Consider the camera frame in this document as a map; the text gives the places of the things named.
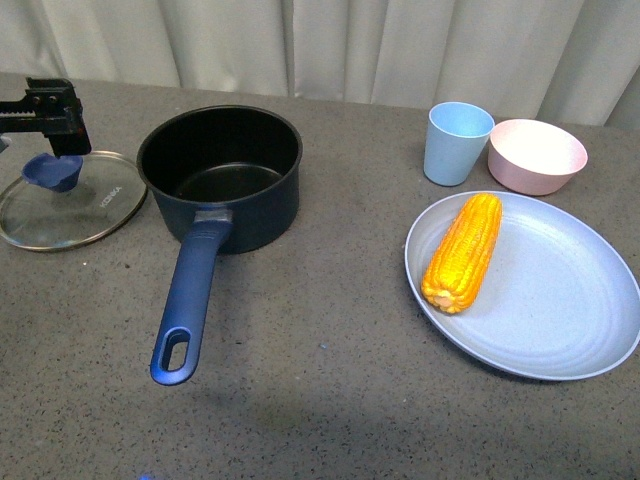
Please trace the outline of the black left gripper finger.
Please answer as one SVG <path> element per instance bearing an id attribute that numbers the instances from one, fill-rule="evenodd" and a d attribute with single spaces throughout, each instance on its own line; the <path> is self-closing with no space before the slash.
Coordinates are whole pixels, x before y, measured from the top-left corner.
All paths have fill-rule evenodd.
<path id="1" fill-rule="evenodd" d="M 26 79 L 20 100 L 1 102 L 2 133 L 41 133 L 54 155 L 86 155 L 92 151 L 83 106 L 73 84 L 64 78 Z"/>

